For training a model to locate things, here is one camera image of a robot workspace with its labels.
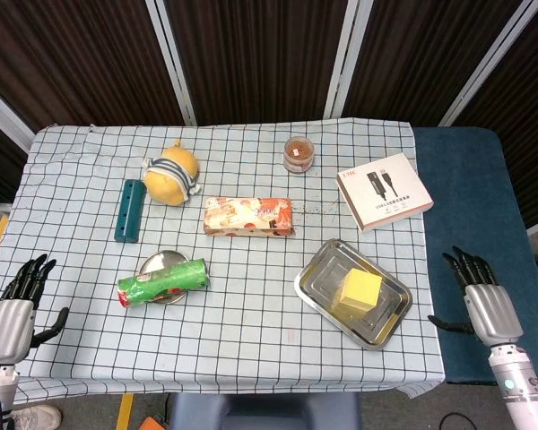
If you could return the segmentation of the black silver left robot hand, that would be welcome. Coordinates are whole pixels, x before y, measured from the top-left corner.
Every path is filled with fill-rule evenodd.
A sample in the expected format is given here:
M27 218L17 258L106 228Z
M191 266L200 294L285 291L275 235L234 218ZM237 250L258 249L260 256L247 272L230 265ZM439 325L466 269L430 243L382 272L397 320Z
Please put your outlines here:
M65 327L69 309L62 308L55 323L47 330L35 332L36 312L49 273L56 260L46 254L27 261L0 296L0 366L15 366L32 348L55 338Z

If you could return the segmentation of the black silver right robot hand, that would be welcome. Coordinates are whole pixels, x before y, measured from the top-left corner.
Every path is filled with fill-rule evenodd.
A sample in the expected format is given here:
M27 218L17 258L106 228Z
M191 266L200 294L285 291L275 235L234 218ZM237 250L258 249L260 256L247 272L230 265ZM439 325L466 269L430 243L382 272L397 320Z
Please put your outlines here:
M467 323L444 322L435 315L429 321L443 331L473 335L489 347L516 343L524 334L515 307L489 263L457 246L454 253L442 256L451 267L460 286L470 317Z

